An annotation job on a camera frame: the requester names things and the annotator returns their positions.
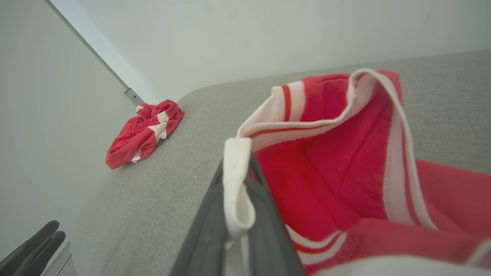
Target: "gray sofa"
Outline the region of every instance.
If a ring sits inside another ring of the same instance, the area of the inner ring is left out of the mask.
[[[417,158],[491,173],[491,51],[205,87],[178,101],[186,114],[150,158],[111,171],[87,203],[71,241],[78,275],[167,275],[225,140],[270,95],[271,87],[363,67],[400,74]]]

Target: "gray cushion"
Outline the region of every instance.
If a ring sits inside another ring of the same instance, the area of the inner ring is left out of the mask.
[[[72,238],[79,276],[167,275],[222,157],[224,142],[270,95],[312,75],[369,67],[400,74],[419,159],[491,173],[491,51],[350,65],[198,89],[150,156],[112,171]]]

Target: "red garment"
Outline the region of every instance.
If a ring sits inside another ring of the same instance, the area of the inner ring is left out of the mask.
[[[273,87],[238,137],[308,274],[389,254],[491,265],[491,176],[415,160],[397,74]]]
[[[126,122],[106,154],[106,164],[115,169],[147,158],[160,139],[166,139],[182,119],[177,103],[165,100],[158,105],[140,104],[136,117]]]

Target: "white wall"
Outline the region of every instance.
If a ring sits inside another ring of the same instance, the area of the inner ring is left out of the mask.
[[[50,220],[68,241],[135,105],[42,0],[0,1],[0,260]]]
[[[489,0],[53,2],[146,101],[336,65],[491,49]]]

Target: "folded red clothing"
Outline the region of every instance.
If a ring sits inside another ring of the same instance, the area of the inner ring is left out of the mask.
[[[184,112],[177,103],[165,100],[158,105],[139,104],[136,117],[126,122],[106,154],[106,164],[115,169],[149,157],[160,139],[174,131]]]

